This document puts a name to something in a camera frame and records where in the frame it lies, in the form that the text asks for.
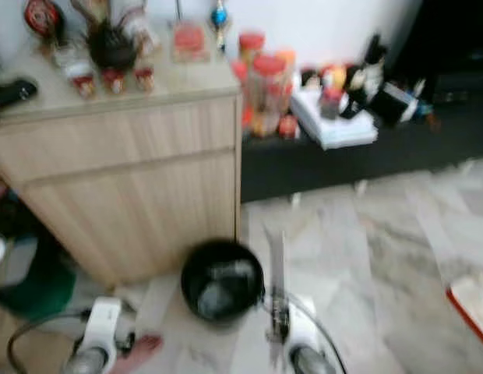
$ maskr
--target cable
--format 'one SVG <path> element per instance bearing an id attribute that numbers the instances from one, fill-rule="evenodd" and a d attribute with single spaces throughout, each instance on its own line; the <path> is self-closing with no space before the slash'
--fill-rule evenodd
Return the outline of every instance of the cable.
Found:
<path id="1" fill-rule="evenodd" d="M 43 325 L 46 322 L 52 321 L 54 319 L 80 318 L 82 321 L 87 321 L 89 319 L 90 314 L 91 314 L 91 309 L 84 309 L 78 312 L 74 311 L 74 312 L 67 312 L 63 314 L 56 314 L 53 316 L 47 316 L 47 317 L 38 319 L 37 321 L 26 323 L 25 325 L 21 326 L 17 331 L 15 331 L 15 333 L 9 338 L 9 341 L 8 341 L 7 354 L 8 354 L 9 363 L 18 374 L 27 374 L 25 367 L 22 365 L 20 360 L 15 356 L 15 352 L 13 351 L 13 345 L 19 337 L 21 337 L 25 333 L 28 333 L 32 329 L 35 329 L 36 327 L 39 327 L 40 325 Z"/>
<path id="2" fill-rule="evenodd" d="M 326 328 L 321 324 L 321 322 L 318 321 L 314 317 L 313 313 L 309 309 L 307 309 L 305 307 L 305 305 L 303 305 L 301 303 L 301 301 L 298 299 L 297 296 L 295 296 L 292 293 L 290 293 L 288 291 L 285 291 L 285 290 L 275 290 L 275 291 L 278 294 L 280 294 L 280 296 L 282 296 L 282 297 L 288 297 L 289 301 L 297 309 L 299 309 L 301 312 L 303 312 L 316 325 L 316 327 L 318 328 L 319 332 L 326 338 L 326 341 L 328 341 L 328 343 L 330 344 L 330 346 L 331 346 L 331 348 L 333 350 L 333 354 L 337 358 L 337 361 L 338 361 L 338 363 L 340 365 L 340 370 L 342 370 L 342 373 L 343 374 L 347 374 L 347 370 L 345 369 L 345 365 L 344 365 L 344 362 L 342 361 L 342 358 L 340 356 L 340 353 L 338 352 L 338 349 L 335 346 L 335 343 L 333 342 L 332 337 L 330 336 L 330 334 L 328 333 L 328 331 L 326 330 Z"/>

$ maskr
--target black pot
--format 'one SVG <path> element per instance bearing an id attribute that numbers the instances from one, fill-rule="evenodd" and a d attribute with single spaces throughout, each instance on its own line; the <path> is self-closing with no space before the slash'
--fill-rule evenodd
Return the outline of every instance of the black pot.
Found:
<path id="1" fill-rule="evenodd" d="M 137 51 L 120 28 L 103 22 L 87 39 L 91 58 L 100 69 L 132 69 Z"/>
<path id="2" fill-rule="evenodd" d="M 263 268 L 243 245 L 215 239 L 198 245 L 181 276 L 191 311 L 210 323 L 232 323 L 262 301 Z"/>

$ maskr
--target black cable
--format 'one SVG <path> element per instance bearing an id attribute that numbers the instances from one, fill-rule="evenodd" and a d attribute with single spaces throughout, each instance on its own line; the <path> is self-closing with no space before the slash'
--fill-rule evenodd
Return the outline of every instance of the black cable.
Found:
<path id="1" fill-rule="evenodd" d="M 301 312 L 303 312 L 316 325 L 319 332 L 326 338 L 326 340 L 328 341 L 328 344 L 330 344 L 330 347 L 333 350 L 333 354 L 337 358 L 338 364 L 340 365 L 340 370 L 342 370 L 343 374 L 347 374 L 347 370 L 345 369 L 345 365 L 344 365 L 344 362 L 342 361 L 340 353 L 339 353 L 337 347 L 335 346 L 335 343 L 333 342 L 332 337 L 330 336 L 330 334 L 328 333 L 326 328 L 321 324 L 321 322 L 318 321 L 317 318 L 314 317 L 312 312 L 309 309 L 307 309 L 305 307 L 305 305 L 303 305 L 301 303 L 301 301 L 298 299 L 297 296 L 295 296 L 292 293 L 285 291 L 285 290 L 279 290 L 279 291 L 277 291 L 277 293 L 280 294 L 281 297 L 288 297 L 289 301 L 293 305 L 295 305 L 295 307 L 298 308 Z"/>
<path id="2" fill-rule="evenodd" d="M 17 331 L 15 331 L 15 333 L 9 338 L 9 341 L 8 341 L 7 354 L 8 354 L 8 361 L 10 365 L 13 367 L 13 369 L 15 369 L 15 371 L 18 374 L 27 374 L 25 367 L 22 365 L 20 360 L 15 356 L 15 352 L 13 351 L 13 345 L 15 341 L 25 333 L 28 333 L 32 329 L 35 329 L 36 327 L 39 327 L 40 325 L 43 325 L 44 323 L 52 321 L 54 319 L 80 318 L 82 321 L 87 321 L 89 319 L 90 314 L 91 314 L 91 309 L 84 309 L 83 311 L 78 311 L 78 312 L 67 312 L 62 314 L 55 314 L 53 316 L 47 316 L 47 317 L 38 319 L 37 321 L 26 323 L 25 325 L 21 326 Z"/>

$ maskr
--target shelf top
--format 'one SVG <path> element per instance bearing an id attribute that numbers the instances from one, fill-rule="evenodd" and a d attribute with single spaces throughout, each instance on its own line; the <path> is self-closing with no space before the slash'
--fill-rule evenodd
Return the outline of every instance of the shelf top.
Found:
<path id="1" fill-rule="evenodd" d="M 154 67 L 154 90 L 150 93 L 138 90 L 133 72 L 128 72 L 125 77 L 125 92 L 114 95 L 106 91 L 99 74 L 95 73 L 96 95 L 89 100 L 78 95 L 62 72 L 40 52 L 35 51 L 35 43 L 31 41 L 4 71 L 0 82 L 7 83 L 17 77 L 28 77 L 37 82 L 39 92 L 35 98 L 25 103 L 2 110 L 2 123 L 173 104 L 236 94 L 239 91 L 238 81 L 231 73 L 227 59 L 216 51 L 210 30 L 205 28 L 210 60 L 193 63 L 173 62 L 172 29 L 160 26 L 156 30 L 160 35 L 161 49 L 146 59 L 146 65 Z"/>

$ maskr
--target bare foot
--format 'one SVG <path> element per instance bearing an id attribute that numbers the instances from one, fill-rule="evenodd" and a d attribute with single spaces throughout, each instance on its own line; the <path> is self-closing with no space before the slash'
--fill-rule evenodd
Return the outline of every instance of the bare foot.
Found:
<path id="1" fill-rule="evenodd" d="M 127 357 L 119 357 L 108 374 L 129 374 L 136 370 L 162 348 L 161 337 L 145 335 L 135 342 Z"/>

